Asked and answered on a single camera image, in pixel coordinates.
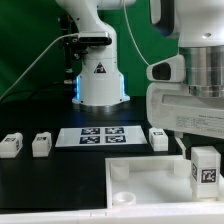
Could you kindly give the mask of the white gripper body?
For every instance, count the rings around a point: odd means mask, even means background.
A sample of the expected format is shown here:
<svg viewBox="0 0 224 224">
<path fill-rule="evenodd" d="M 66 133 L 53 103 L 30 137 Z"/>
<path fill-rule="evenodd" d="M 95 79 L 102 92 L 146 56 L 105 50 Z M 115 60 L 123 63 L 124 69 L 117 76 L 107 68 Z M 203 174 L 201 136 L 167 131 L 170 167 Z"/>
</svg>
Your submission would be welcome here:
<svg viewBox="0 0 224 224">
<path fill-rule="evenodd" d="M 194 97 L 184 84 L 154 82 L 146 109 L 153 127 L 224 139 L 224 98 Z"/>
</svg>

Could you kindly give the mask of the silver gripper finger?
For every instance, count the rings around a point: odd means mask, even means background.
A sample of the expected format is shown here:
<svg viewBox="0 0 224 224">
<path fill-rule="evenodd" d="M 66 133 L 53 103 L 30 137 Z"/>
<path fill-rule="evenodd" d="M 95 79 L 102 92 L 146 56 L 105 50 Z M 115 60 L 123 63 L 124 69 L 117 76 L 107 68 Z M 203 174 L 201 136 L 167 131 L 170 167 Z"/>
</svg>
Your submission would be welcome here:
<svg viewBox="0 0 224 224">
<path fill-rule="evenodd" d="M 176 140 L 176 143 L 178 144 L 178 146 L 180 147 L 180 149 L 182 151 L 183 158 L 186 158 L 186 147 L 182 141 L 183 133 L 182 132 L 174 132 L 174 138 Z"/>
</svg>

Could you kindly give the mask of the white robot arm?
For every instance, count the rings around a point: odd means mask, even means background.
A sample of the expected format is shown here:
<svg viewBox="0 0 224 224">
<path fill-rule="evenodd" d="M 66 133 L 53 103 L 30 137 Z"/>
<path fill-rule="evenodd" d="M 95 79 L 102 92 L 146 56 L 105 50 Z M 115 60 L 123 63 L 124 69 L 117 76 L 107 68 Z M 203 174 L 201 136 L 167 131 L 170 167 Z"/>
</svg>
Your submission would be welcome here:
<svg viewBox="0 0 224 224">
<path fill-rule="evenodd" d="M 82 70 L 73 103 L 108 111 L 130 100 L 117 65 L 117 34 L 100 10 L 136 0 L 55 0 L 75 22 L 71 36 Z M 178 53 L 147 67 L 149 123 L 170 131 L 224 139 L 224 0 L 149 0 L 151 23 L 178 39 Z"/>
</svg>

